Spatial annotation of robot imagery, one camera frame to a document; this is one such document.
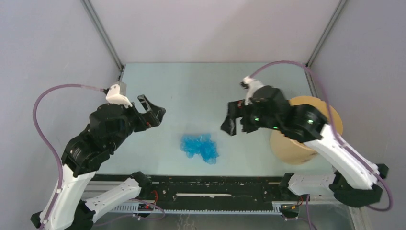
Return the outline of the blue plastic trash bag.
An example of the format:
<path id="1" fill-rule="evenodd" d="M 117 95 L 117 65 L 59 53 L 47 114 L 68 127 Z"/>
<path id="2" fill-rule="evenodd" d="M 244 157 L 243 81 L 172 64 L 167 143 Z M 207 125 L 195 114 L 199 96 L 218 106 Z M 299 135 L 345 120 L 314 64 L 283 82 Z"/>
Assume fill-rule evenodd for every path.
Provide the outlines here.
<path id="1" fill-rule="evenodd" d="M 211 139 L 211 134 L 183 135 L 180 139 L 180 149 L 188 158 L 200 155 L 208 164 L 216 164 L 219 157 L 217 144 Z"/>

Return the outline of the beige plastic trash bin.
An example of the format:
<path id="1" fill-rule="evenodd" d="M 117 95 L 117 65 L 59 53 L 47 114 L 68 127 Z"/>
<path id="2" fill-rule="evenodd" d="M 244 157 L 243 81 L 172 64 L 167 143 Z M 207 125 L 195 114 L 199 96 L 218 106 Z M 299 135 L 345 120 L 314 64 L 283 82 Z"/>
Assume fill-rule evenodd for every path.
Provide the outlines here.
<path id="1" fill-rule="evenodd" d="M 309 104 L 329 117 L 324 101 L 313 96 L 297 96 L 289 100 L 291 105 Z M 270 147 L 273 154 L 282 162 L 300 165 L 312 160 L 318 153 L 308 146 L 285 137 L 280 131 L 273 130 L 270 136 Z"/>

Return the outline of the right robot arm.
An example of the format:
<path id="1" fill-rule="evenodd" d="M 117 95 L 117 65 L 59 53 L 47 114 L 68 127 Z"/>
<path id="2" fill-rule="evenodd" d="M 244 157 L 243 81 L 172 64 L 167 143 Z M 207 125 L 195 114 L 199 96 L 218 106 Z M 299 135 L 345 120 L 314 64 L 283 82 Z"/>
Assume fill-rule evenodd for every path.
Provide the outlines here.
<path id="1" fill-rule="evenodd" d="M 383 189 L 378 182 L 386 177 L 388 167 L 368 163 L 351 146 L 339 141 L 327 118 L 314 106 L 291 105 L 280 89 L 269 85 L 249 87 L 245 99 L 227 104 L 221 129 L 234 136 L 237 119 L 243 132 L 259 128 L 279 131 L 312 148 L 335 168 L 333 174 L 319 176 L 286 173 L 278 188 L 282 199 L 309 194 L 333 196 L 349 207 L 371 206 L 381 200 Z"/>

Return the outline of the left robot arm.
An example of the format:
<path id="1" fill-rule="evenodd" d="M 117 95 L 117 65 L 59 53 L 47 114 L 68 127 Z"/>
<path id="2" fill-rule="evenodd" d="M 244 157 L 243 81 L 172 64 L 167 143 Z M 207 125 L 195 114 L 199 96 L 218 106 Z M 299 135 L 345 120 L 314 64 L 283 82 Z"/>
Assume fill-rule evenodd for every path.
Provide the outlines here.
<path id="1" fill-rule="evenodd" d="M 61 157 L 62 179 L 56 185 L 57 198 L 46 208 L 32 214 L 31 222 L 44 230 L 88 230 L 94 222 L 126 200 L 147 199 L 152 182 L 142 172 L 135 172 L 119 186 L 92 199 L 82 194 L 101 165 L 133 133 L 146 131 L 161 124 L 166 110 L 152 104 L 144 95 L 138 100 L 144 113 L 131 104 L 100 105 L 90 114 L 89 123 L 65 147 Z"/>

